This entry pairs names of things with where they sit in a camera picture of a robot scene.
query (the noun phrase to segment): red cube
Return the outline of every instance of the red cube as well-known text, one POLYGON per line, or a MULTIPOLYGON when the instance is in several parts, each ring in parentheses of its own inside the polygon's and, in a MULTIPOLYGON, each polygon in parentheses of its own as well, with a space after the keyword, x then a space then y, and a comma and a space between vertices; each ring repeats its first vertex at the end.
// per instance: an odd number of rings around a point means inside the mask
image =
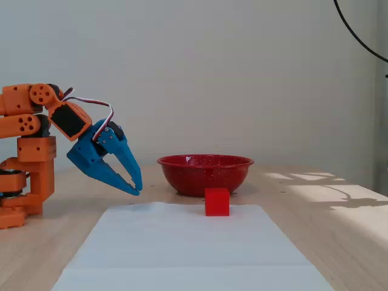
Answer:
POLYGON ((229 216, 229 198, 230 194, 226 188, 206 188, 206 216, 229 216))

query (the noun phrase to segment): bowl rim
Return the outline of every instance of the bowl rim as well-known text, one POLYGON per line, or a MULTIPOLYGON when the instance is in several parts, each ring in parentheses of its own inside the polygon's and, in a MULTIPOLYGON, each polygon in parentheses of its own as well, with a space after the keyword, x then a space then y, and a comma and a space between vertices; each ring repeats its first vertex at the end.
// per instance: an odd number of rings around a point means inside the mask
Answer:
POLYGON ((172 167, 180 167, 180 168, 200 168, 200 169, 219 169, 219 168, 238 168, 238 167, 244 167, 244 166, 250 166, 255 163, 253 159, 246 158, 245 156, 233 156, 233 155, 214 155, 214 154, 194 154, 194 155, 172 155, 172 156, 163 156, 162 158, 159 158, 156 161, 158 164, 161 164, 162 166, 172 166, 172 167), (165 158, 172 158, 172 157, 179 157, 179 156, 229 156, 232 158, 242 158, 245 159, 247 162, 242 164, 235 164, 235 165, 182 165, 182 164, 173 164, 171 162, 164 162, 162 161, 165 158))

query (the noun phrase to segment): white paper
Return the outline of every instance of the white paper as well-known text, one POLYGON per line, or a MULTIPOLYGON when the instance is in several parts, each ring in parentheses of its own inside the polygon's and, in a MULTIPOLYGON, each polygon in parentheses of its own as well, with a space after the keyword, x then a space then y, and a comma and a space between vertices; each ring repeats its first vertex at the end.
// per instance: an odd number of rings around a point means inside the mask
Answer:
POLYGON ((108 209, 53 288, 65 290, 332 288, 258 206, 206 217, 155 202, 108 209))

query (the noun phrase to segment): wooden table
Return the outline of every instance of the wooden table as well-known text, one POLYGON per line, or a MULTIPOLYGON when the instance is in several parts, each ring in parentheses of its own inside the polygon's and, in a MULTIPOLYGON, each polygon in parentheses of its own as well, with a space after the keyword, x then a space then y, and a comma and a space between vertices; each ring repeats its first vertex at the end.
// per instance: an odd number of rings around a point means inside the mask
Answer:
MULTIPOLYGON (((0 290, 50 290, 109 206, 204 203, 176 195, 159 166, 142 174, 135 197, 76 169, 58 173, 43 218, 0 231, 0 290)), ((388 290, 388 198, 312 169, 253 166, 231 203, 260 205, 335 290, 388 290)))

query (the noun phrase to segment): speckled red bowl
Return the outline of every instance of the speckled red bowl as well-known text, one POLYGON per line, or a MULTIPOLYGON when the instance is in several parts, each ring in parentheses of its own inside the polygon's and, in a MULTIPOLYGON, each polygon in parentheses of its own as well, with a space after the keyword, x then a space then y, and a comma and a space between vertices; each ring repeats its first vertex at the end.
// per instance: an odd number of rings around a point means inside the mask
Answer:
POLYGON ((253 160, 242 156, 178 155, 158 160, 170 185, 182 195, 203 197, 205 188, 233 193, 245 180, 253 160))

